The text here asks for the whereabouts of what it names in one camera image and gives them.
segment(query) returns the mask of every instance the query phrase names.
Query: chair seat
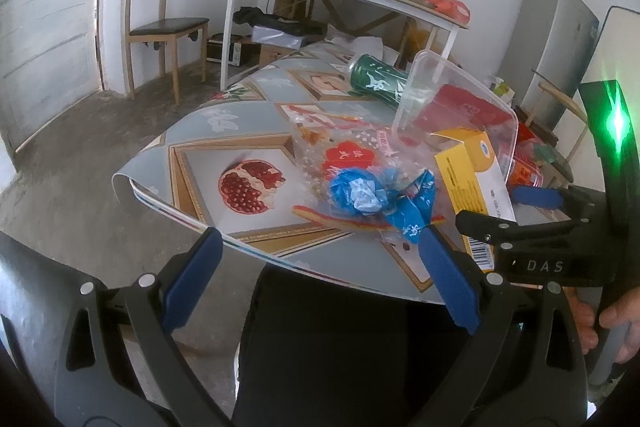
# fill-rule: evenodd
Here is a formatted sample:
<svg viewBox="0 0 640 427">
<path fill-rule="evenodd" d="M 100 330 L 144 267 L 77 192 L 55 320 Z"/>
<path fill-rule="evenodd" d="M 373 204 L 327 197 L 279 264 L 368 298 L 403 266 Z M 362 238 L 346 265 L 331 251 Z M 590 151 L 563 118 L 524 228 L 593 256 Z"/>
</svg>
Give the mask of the chair seat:
<svg viewBox="0 0 640 427">
<path fill-rule="evenodd" d="M 166 35 L 181 33 L 197 26 L 201 26 L 204 23 L 209 22 L 209 19 L 200 17 L 180 17 L 176 19 L 162 19 L 160 21 L 152 22 L 151 24 L 145 24 L 139 28 L 135 28 L 129 32 L 131 36 L 140 35 Z"/>
</svg>

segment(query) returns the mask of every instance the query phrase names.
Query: blue candy wrapper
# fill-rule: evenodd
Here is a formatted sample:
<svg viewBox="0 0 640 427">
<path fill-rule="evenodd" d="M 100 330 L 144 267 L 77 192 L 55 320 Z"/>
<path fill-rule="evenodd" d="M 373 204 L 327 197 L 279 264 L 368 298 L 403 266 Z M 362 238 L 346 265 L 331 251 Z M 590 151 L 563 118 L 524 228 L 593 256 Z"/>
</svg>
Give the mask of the blue candy wrapper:
<svg viewBox="0 0 640 427">
<path fill-rule="evenodd" d="M 351 216 L 371 216 L 389 204 L 385 187 L 364 169 L 341 170 L 331 180 L 329 190 L 334 203 Z"/>
<path fill-rule="evenodd" d="M 436 183 L 433 173 L 425 171 L 418 176 L 396 200 L 391 212 L 385 217 L 409 241 L 418 244 L 420 232 L 431 222 L 433 201 L 436 197 Z"/>
<path fill-rule="evenodd" d="M 407 240 L 417 244 L 420 231 L 431 222 L 436 195 L 433 173 L 422 172 L 402 190 L 394 187 L 397 169 L 383 169 L 379 176 L 360 168 L 341 170 L 329 185 L 332 203 L 350 216 L 382 212 Z"/>
</svg>

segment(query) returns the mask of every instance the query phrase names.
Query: white door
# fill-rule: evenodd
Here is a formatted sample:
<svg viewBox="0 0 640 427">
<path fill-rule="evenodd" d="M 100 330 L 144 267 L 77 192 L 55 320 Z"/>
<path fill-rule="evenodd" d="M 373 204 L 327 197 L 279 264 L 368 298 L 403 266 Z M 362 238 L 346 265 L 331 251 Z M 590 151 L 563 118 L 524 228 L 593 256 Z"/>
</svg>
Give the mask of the white door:
<svg viewBox="0 0 640 427">
<path fill-rule="evenodd" d="M 95 0 L 0 0 L 0 125 L 15 150 L 100 87 Z"/>
</svg>

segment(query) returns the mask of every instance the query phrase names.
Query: barcode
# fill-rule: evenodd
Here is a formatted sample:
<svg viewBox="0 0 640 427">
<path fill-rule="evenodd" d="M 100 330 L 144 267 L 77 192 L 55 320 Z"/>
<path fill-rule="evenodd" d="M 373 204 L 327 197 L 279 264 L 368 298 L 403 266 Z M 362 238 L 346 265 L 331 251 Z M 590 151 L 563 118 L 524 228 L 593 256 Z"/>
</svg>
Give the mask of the barcode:
<svg viewBox="0 0 640 427">
<path fill-rule="evenodd" d="M 467 237 L 467 240 L 469 241 L 471 257 L 474 258 L 476 264 L 478 264 L 482 270 L 493 270 L 494 260 L 491 257 L 491 247 L 470 237 Z"/>
</svg>

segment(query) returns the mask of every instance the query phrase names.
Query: yellow box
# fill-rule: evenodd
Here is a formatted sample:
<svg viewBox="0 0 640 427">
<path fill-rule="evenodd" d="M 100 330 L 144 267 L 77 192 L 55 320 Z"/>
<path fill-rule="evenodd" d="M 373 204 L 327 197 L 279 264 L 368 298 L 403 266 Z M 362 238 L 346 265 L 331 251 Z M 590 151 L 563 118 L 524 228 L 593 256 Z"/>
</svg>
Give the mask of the yellow box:
<svg viewBox="0 0 640 427">
<path fill-rule="evenodd" d="M 454 212 L 471 210 L 487 216 L 515 221 L 509 192 L 494 149 L 485 132 L 449 129 L 434 133 L 458 143 L 435 155 Z M 494 269 L 493 249 L 463 236 L 466 253 L 485 271 Z"/>
</svg>

